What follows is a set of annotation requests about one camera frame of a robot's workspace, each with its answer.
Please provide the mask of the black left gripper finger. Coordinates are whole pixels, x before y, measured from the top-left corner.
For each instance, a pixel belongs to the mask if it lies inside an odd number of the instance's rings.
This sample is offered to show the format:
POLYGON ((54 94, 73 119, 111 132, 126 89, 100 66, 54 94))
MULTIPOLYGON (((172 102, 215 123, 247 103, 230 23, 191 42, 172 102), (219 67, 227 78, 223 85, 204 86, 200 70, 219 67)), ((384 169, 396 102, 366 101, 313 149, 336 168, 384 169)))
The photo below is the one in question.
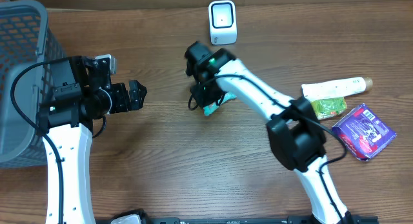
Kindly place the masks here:
POLYGON ((147 89, 138 80, 130 80, 129 82, 130 97, 145 97, 147 89))
POLYGON ((130 95, 130 110, 139 110, 143 107, 145 97, 140 94, 130 95))

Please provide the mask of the mint green wipes pack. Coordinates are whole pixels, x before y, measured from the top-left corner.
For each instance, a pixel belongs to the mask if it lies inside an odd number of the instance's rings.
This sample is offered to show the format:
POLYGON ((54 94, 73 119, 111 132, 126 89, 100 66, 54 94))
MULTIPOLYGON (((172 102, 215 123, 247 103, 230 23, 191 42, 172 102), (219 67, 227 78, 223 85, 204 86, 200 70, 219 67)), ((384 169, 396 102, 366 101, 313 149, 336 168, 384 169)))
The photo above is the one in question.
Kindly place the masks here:
POLYGON ((227 92, 226 94, 223 95, 222 98, 219 98, 216 102, 213 102, 212 104, 203 107, 204 115, 205 116, 212 115, 221 105, 225 104, 227 101, 230 101, 236 98, 237 97, 235 94, 231 92, 227 92))

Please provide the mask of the white tube gold cap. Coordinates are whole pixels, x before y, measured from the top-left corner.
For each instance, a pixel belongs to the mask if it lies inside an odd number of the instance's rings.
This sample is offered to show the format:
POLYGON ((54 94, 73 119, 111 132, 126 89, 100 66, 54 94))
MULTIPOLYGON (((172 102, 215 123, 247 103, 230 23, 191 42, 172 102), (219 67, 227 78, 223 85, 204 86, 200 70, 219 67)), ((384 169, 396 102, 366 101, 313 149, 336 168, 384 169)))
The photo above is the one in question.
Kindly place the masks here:
POLYGON ((373 80, 370 77, 351 77, 322 83, 302 84, 303 95, 309 101, 332 99, 360 94, 370 90, 373 80))

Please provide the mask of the green yellow snack packet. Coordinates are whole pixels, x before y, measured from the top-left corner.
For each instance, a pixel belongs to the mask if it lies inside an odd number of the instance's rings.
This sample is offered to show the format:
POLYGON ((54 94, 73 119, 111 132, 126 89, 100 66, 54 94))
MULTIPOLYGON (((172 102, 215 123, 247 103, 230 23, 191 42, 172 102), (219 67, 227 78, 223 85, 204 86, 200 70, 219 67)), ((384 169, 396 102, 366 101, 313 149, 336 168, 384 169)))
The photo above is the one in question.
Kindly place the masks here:
POLYGON ((338 116, 347 109, 347 104, 343 97, 320 99, 312 101, 311 105, 319 120, 338 116))

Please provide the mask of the purple Carefree pad pack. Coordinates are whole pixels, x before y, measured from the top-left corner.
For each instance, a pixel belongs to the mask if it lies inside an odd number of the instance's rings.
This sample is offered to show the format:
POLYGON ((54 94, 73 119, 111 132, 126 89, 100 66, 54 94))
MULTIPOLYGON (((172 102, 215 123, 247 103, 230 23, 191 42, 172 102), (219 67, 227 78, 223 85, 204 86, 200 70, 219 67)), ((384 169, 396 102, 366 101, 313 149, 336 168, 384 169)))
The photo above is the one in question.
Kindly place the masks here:
POLYGON ((364 103, 341 118, 332 131, 360 161, 371 160, 397 137, 396 132, 364 103))

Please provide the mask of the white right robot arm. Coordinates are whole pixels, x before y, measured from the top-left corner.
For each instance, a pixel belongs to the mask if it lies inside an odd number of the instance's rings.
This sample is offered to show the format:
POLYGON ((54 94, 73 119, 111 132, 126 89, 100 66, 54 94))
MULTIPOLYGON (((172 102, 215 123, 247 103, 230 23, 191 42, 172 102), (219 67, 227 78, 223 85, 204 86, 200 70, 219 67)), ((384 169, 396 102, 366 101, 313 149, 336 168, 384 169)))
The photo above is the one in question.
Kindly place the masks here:
POLYGON ((191 101, 197 107, 220 106, 233 94, 263 117, 270 148, 276 159, 296 173, 312 205, 316 223, 351 223, 352 216, 340 200, 330 173, 324 144, 331 130, 320 124, 310 102, 293 99, 251 73, 224 48, 210 51, 195 43, 185 52, 191 101))

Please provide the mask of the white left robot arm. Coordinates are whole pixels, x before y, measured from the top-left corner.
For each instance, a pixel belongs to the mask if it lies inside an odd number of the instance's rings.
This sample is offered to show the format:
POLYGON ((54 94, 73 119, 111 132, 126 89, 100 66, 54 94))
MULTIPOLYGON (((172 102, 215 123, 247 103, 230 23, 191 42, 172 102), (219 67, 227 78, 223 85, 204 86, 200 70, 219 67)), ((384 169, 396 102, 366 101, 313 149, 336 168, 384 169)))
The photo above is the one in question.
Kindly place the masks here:
POLYGON ((147 89, 136 80, 113 84, 110 54, 74 56, 50 64, 53 85, 38 113, 47 154, 47 223, 95 223, 90 193, 93 122, 139 110, 147 89))

